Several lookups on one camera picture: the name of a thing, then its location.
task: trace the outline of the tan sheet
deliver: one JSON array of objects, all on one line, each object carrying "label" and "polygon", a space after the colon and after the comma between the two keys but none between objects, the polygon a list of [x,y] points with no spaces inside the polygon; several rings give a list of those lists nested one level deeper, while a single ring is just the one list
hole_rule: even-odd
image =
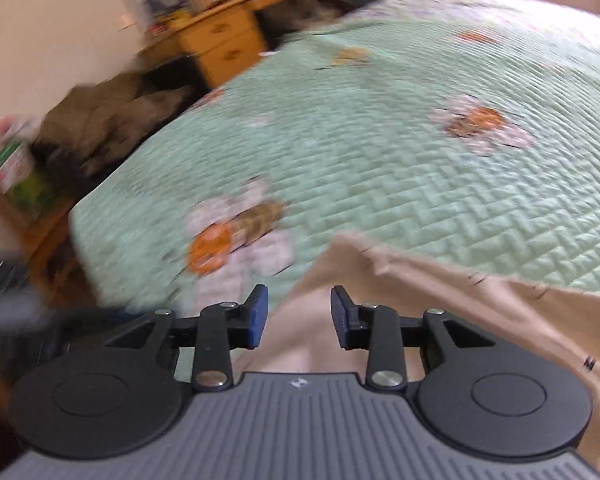
[{"label": "tan sheet", "polygon": [[[600,471],[600,295],[443,266],[341,234],[270,317],[260,347],[237,359],[235,371],[356,370],[364,377],[366,351],[338,346],[333,285],[344,285],[357,303],[386,304],[402,316],[444,308],[571,369],[594,399],[578,452]],[[417,380],[423,371],[413,350],[406,351],[407,368],[410,380]],[[592,371],[583,366],[590,356],[597,360]]]}]

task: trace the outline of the green bottle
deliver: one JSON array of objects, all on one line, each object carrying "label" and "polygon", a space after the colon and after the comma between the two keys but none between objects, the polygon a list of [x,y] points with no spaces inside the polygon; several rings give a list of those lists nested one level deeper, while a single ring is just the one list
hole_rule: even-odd
[{"label": "green bottle", "polygon": [[27,145],[12,137],[0,147],[0,192],[25,213],[37,218],[55,200],[53,189],[36,169]]}]

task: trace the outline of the logo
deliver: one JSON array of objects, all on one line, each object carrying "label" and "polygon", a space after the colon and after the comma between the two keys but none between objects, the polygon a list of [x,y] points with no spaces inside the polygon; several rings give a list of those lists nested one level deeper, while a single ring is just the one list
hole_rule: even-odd
[{"label": "logo", "polygon": [[305,386],[308,386],[311,383],[305,378],[298,377],[297,379],[291,381],[289,384],[291,384],[294,388],[300,390],[301,388],[304,388]]}]

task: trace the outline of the screw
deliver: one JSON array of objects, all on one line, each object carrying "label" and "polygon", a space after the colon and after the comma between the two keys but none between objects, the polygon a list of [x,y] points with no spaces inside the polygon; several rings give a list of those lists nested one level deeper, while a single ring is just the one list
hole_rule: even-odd
[{"label": "screw", "polygon": [[219,370],[205,370],[196,376],[196,382],[201,386],[217,388],[227,382],[227,376]]},{"label": "screw", "polygon": [[392,372],[391,370],[380,370],[371,376],[371,380],[377,386],[393,388],[394,386],[399,386],[402,384],[404,378],[398,372]]},{"label": "screw", "polygon": [[593,367],[596,365],[596,360],[589,356],[585,359],[583,366],[587,369],[587,371],[592,371]]}]

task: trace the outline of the drawer handle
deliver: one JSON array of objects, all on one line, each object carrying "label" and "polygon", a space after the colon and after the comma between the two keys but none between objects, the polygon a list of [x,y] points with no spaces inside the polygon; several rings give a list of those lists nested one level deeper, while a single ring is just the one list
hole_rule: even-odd
[{"label": "drawer handle", "polygon": [[240,56],[240,50],[230,50],[229,52],[224,54],[224,60],[225,61],[233,61],[238,56]]},{"label": "drawer handle", "polygon": [[211,29],[212,34],[220,34],[229,28],[228,23],[218,23],[214,28]]}]

